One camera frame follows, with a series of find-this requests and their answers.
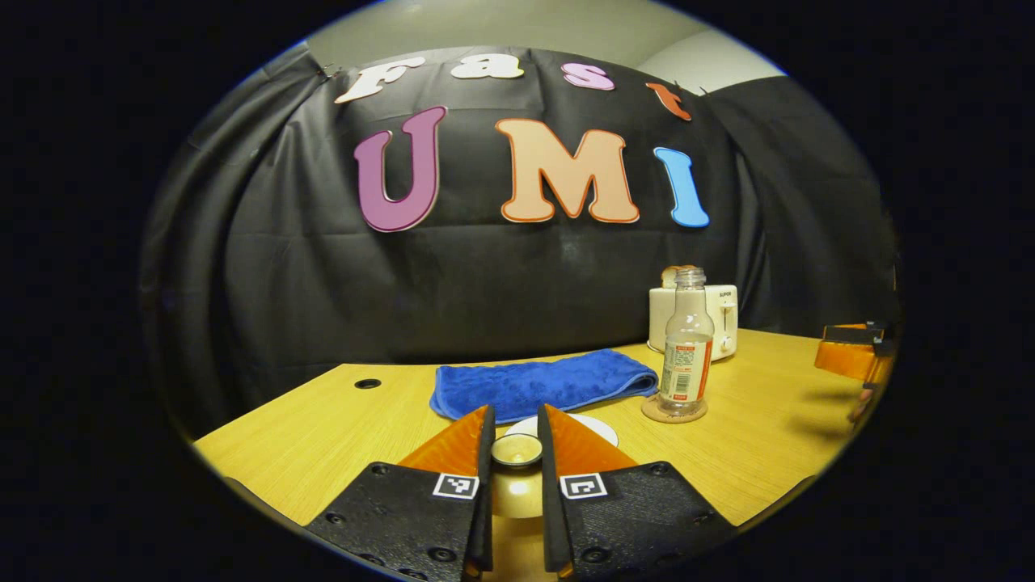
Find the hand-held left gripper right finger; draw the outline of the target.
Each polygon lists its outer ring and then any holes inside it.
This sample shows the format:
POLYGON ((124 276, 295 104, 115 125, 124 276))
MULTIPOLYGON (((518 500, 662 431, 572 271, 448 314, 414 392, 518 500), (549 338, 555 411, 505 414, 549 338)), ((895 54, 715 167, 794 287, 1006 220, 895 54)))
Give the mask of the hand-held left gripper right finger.
POLYGON ((640 464, 548 404, 539 439, 544 563, 560 579, 660 579, 736 537, 669 462, 640 464))

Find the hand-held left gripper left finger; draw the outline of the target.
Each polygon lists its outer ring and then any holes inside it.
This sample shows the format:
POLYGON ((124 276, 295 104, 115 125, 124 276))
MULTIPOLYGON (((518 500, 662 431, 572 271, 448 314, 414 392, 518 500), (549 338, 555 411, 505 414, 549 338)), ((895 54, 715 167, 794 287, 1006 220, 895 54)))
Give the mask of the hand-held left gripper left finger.
POLYGON ((425 581, 478 581, 494 568, 492 406, 395 463, 373 462, 308 523, 355 559, 425 581))

